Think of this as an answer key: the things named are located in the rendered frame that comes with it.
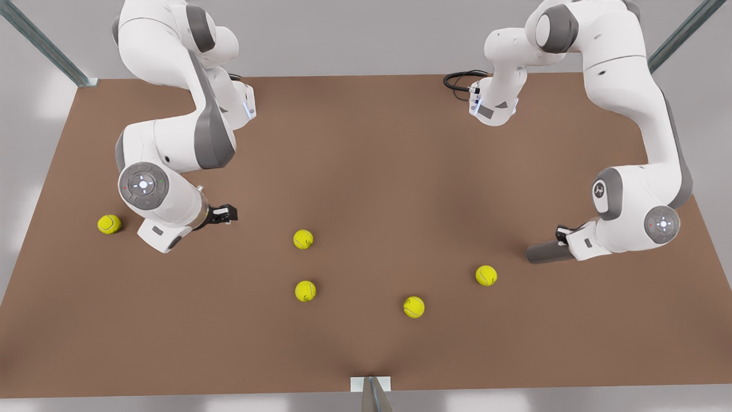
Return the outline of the dark grey tennis tube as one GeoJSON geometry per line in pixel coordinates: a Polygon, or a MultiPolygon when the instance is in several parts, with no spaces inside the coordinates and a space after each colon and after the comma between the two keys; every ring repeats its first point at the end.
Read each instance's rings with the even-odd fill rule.
{"type": "Polygon", "coordinates": [[[532,264],[543,264],[575,260],[569,245],[564,241],[550,240],[541,244],[528,246],[525,252],[526,260],[532,264]]]}

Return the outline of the silver frame post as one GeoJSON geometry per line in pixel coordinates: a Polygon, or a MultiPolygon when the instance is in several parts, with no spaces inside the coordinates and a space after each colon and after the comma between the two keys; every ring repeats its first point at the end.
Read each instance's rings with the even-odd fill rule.
{"type": "Polygon", "coordinates": [[[11,0],[0,0],[0,15],[77,87],[97,86],[98,78],[80,70],[11,0]]]}
{"type": "Polygon", "coordinates": [[[392,391],[391,377],[351,377],[350,391],[361,392],[361,412],[393,412],[387,392],[392,391]]]}
{"type": "Polygon", "coordinates": [[[648,58],[649,72],[654,74],[726,2],[727,0],[702,0],[648,58]]]}

